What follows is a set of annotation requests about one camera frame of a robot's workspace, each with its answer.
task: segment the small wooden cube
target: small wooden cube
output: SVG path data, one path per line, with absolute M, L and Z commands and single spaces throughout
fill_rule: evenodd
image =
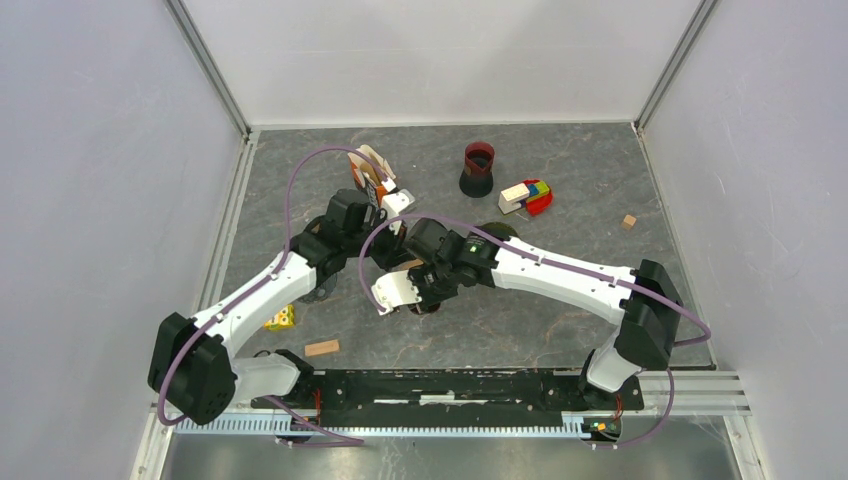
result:
M 312 345 L 307 345 L 304 350 L 307 357 L 314 357 L 316 355 L 336 353 L 341 350 L 341 347 L 339 346 L 338 340 L 330 340 L 327 342 L 313 343 Z
M 625 230 L 630 230 L 633 228 L 633 225 L 636 225 L 636 217 L 633 215 L 627 215 L 624 217 L 624 220 L 621 221 L 621 228 Z

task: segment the gray speckled floor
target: gray speckled floor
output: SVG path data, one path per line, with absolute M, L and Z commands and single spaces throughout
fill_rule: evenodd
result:
M 496 150 L 495 188 L 482 199 L 465 197 L 457 181 L 465 145 Z M 596 263 L 663 263 L 691 305 L 657 192 L 636 137 L 627 124 L 488 125 L 262 132 L 224 282 L 227 295 L 266 266 L 283 246 L 283 197 L 292 166 L 326 144 L 369 144 L 388 159 L 398 184 L 417 199 L 418 212 L 481 224 L 501 220 L 529 243 Z M 553 189 L 551 208 L 538 217 L 501 215 L 500 190 L 526 178 Z M 292 193 L 292 226 L 299 232 L 324 212 L 332 193 L 352 188 L 344 154 L 325 154 L 299 173 Z M 631 231 L 619 224 L 638 221 Z M 370 279 L 380 271 L 370 264 Z M 526 292 L 486 287 L 461 290 L 432 315 L 408 311 L 377 315 L 356 279 L 355 260 L 339 276 L 333 296 L 295 304 L 293 329 L 258 331 L 239 356 L 275 348 L 299 354 L 309 343 L 339 339 L 341 352 L 312 357 L 319 368 L 539 366 L 579 367 L 613 331 L 576 307 Z M 678 338 L 698 330 L 682 323 Z M 675 365 L 708 365 L 706 345 L 674 351 Z

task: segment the white wall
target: white wall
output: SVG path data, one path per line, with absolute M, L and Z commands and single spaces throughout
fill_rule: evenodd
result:
M 632 120 L 697 0 L 186 0 L 258 125 Z
M 780 479 L 848 477 L 848 3 L 718 5 L 647 146 Z
M 128 478 L 240 140 L 163 2 L 0 10 L 0 478 Z

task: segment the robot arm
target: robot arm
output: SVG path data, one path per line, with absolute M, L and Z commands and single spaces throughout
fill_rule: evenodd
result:
M 376 225 L 413 202 L 409 192 L 402 190 L 384 196 L 378 211 L 365 194 L 339 190 L 326 214 L 292 238 L 291 252 L 278 272 L 274 273 L 282 253 L 226 299 L 188 319 L 171 314 L 160 324 L 148 384 L 158 392 L 177 352 L 202 325 L 217 318 L 177 367 L 167 400 L 202 425 L 230 404 L 289 393 L 300 373 L 291 360 L 276 354 L 237 359 L 236 353 L 275 313 L 341 271 L 347 259 L 358 255 Z M 406 229 L 397 225 L 380 232 L 369 250 L 369 256 L 386 270 L 411 259 L 400 249 Z M 234 301 L 236 305 L 222 313 Z
M 522 251 L 636 283 L 680 302 L 665 269 L 655 262 L 643 260 L 639 270 L 583 262 L 527 244 L 504 227 L 488 224 L 481 228 Z M 372 293 L 386 307 L 384 313 L 404 304 L 431 311 L 439 302 L 456 296 L 458 285 L 524 290 L 576 305 L 618 327 L 587 359 L 581 376 L 588 390 L 616 392 L 627 378 L 643 369 L 668 367 L 680 316 L 655 300 L 543 264 L 541 259 L 524 258 L 473 233 L 462 237 L 433 220 L 416 223 L 404 247 L 422 265 L 377 280 Z

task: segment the upside-down cup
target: upside-down cup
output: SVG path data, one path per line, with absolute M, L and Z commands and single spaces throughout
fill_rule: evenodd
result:
M 486 142 L 474 142 L 465 147 L 465 166 L 459 176 L 459 189 L 472 198 L 485 197 L 492 191 L 495 180 L 492 165 L 495 149 Z

